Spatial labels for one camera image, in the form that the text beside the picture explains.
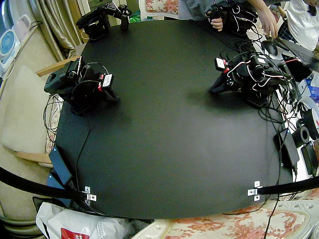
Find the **black table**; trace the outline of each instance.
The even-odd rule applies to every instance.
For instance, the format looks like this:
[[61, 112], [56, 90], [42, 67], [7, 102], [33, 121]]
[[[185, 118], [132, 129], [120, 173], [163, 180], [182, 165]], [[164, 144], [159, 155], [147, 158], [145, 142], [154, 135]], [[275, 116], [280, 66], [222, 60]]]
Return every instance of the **black table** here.
[[[121, 101], [84, 117], [65, 104], [56, 143], [73, 170], [80, 155], [80, 189], [97, 195], [92, 207], [143, 219], [211, 215], [254, 204], [254, 181], [277, 182], [271, 123], [240, 93], [208, 92], [224, 47], [207, 29], [177, 20], [111, 27], [86, 45], [84, 61], [114, 74]], [[291, 181], [282, 168], [281, 183]]]

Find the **sticker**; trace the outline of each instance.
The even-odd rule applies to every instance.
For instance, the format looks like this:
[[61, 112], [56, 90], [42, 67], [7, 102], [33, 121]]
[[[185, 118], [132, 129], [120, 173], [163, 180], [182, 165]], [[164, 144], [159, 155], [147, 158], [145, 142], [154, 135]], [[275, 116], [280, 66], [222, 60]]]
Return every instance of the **sticker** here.
[[257, 58], [257, 59], [258, 59], [259, 63], [263, 63], [263, 64], [266, 63], [266, 61], [264, 59], [261, 59], [261, 58]]
[[224, 61], [223, 61], [222, 59], [216, 58], [216, 62], [217, 62], [217, 66], [218, 66], [219, 68], [225, 69]]
[[90, 236], [81, 234], [81, 233], [74, 233], [65, 228], [61, 228], [61, 238], [62, 239], [89, 239]]
[[102, 87], [108, 87], [111, 83], [112, 74], [106, 75], [102, 84]]

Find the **red label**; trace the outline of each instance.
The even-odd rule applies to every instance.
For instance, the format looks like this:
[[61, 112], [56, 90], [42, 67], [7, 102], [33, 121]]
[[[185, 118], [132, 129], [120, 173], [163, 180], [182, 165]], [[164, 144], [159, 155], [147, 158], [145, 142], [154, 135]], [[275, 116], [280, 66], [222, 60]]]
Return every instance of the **red label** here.
[[74, 233], [67, 229], [61, 228], [62, 239], [89, 239], [90, 237], [81, 233]]

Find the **white label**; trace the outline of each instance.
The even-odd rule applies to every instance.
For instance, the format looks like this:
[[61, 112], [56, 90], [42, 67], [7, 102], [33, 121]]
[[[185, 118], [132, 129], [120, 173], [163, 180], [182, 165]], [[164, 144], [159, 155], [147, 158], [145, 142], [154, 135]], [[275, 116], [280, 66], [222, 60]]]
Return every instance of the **white label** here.
[[222, 59], [216, 58], [216, 62], [217, 62], [217, 66], [218, 66], [219, 68], [225, 69], [224, 61], [223, 61]]
[[266, 61], [264, 59], [258, 58], [259, 63], [266, 63]]
[[111, 83], [111, 79], [112, 79], [112, 74], [106, 75], [104, 78], [102, 87], [108, 87]]

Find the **white plastic bag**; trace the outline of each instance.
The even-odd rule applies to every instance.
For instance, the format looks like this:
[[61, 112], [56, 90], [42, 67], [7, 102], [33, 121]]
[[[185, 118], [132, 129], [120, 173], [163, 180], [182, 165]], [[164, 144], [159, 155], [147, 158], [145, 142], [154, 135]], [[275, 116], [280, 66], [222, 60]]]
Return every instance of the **white plastic bag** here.
[[35, 221], [50, 239], [123, 239], [133, 230], [125, 219], [88, 215], [46, 202]]

